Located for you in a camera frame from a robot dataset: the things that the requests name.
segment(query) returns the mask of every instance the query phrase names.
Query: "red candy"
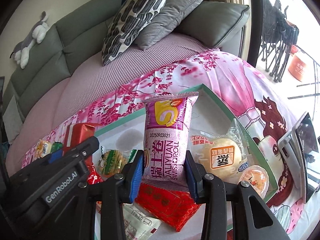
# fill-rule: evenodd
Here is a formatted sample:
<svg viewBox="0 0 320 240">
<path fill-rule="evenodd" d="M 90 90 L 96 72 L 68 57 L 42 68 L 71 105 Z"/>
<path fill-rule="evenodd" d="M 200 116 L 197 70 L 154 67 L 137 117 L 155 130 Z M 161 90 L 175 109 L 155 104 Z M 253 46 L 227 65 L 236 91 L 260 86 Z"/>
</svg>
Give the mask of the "red candy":
<svg viewBox="0 0 320 240">
<path fill-rule="evenodd" d="M 187 192 L 165 190 L 141 184 L 135 202 L 180 232 L 201 205 Z"/>
<path fill-rule="evenodd" d="M 70 124 L 67 127 L 66 138 L 64 140 L 63 150 L 64 153 L 71 150 L 73 147 L 87 140 L 89 137 L 94 135 L 95 126 L 98 126 L 97 123 L 77 123 Z M 87 178 L 87 182 L 91 184 L 103 182 L 104 180 L 97 173 L 93 163 L 92 156 L 89 156 L 85 160 L 85 164 L 89 169 L 89 177 Z"/>
</svg>

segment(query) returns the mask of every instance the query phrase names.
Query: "clear plastic wrapper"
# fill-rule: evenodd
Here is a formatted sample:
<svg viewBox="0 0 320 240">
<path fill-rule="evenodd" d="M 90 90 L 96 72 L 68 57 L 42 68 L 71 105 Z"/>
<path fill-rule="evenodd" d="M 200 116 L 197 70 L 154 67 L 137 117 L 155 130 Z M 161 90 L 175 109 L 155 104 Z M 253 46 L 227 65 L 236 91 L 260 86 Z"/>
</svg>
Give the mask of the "clear plastic wrapper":
<svg viewBox="0 0 320 240">
<path fill-rule="evenodd" d="M 192 106 L 198 92 L 165 95 L 145 101 L 144 183 L 170 190 L 188 189 L 184 161 Z"/>
<path fill-rule="evenodd" d="M 147 240 L 161 224 L 161 220 L 146 216 L 132 204 L 123 205 L 123 218 L 127 240 Z"/>
<path fill-rule="evenodd" d="M 226 182 L 237 184 L 242 172 L 253 164 L 237 119 L 223 135 L 190 129 L 189 148 L 195 162 Z"/>
<path fill-rule="evenodd" d="M 100 147 L 101 158 L 98 162 L 97 170 L 99 174 L 104 178 L 109 178 L 116 173 L 120 173 L 127 163 L 130 163 L 137 150 L 133 149 L 130 151 L 119 151 L 104 149 L 103 146 Z"/>
</svg>

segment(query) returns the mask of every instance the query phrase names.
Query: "pink bed sheet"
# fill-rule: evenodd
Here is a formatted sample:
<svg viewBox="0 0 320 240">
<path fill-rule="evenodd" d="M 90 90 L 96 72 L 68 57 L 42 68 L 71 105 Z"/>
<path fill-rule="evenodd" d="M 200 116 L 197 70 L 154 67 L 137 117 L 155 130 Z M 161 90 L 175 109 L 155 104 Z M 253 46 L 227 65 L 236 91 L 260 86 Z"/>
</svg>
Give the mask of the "pink bed sheet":
<svg viewBox="0 0 320 240">
<path fill-rule="evenodd" d="M 202 83 L 221 98 L 257 143 L 279 186 L 268 206 L 291 239 L 305 239 L 306 232 L 310 234 L 319 221 L 320 195 L 316 193 L 307 205 L 303 204 L 277 149 L 277 141 L 297 117 L 263 74 L 229 53 L 209 50 L 141 75 L 74 114 L 43 139 L 63 141 L 71 123 L 106 126 L 144 107 L 141 100 L 145 98 L 178 93 Z M 32 161 L 34 151 L 35 146 L 26 153 L 23 167 Z"/>
<path fill-rule="evenodd" d="M 26 151 L 40 138 L 96 99 L 144 73 L 207 50 L 190 36 L 170 33 L 145 51 L 131 45 L 107 67 L 102 67 L 100 52 L 92 56 L 72 77 L 55 85 L 34 105 L 9 149 L 6 159 L 9 175 L 21 168 Z"/>
</svg>

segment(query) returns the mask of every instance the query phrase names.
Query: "white wall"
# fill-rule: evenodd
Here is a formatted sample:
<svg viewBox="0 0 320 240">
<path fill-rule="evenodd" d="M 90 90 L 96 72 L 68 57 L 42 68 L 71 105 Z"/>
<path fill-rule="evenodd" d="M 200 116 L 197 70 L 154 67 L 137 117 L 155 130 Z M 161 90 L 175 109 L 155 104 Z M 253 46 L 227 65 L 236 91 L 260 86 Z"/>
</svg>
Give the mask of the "white wall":
<svg viewBox="0 0 320 240">
<path fill-rule="evenodd" d="M 14 46 L 22 41 L 39 20 L 42 11 L 53 23 L 90 0 L 23 0 L 0 35 L 0 76 L 5 76 L 4 89 L 17 65 L 9 58 Z"/>
</svg>

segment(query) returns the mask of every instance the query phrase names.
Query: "pink snack wrapper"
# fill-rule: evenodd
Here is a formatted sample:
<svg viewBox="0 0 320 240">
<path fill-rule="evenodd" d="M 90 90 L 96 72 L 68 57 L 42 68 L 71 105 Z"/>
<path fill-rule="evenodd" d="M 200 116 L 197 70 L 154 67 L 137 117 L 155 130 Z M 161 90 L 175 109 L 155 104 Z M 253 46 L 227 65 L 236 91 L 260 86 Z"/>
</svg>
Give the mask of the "pink snack wrapper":
<svg viewBox="0 0 320 240">
<path fill-rule="evenodd" d="M 143 183 L 188 191 L 183 165 L 191 110 L 197 98 L 198 92 L 189 92 L 143 101 L 146 106 Z"/>
</svg>

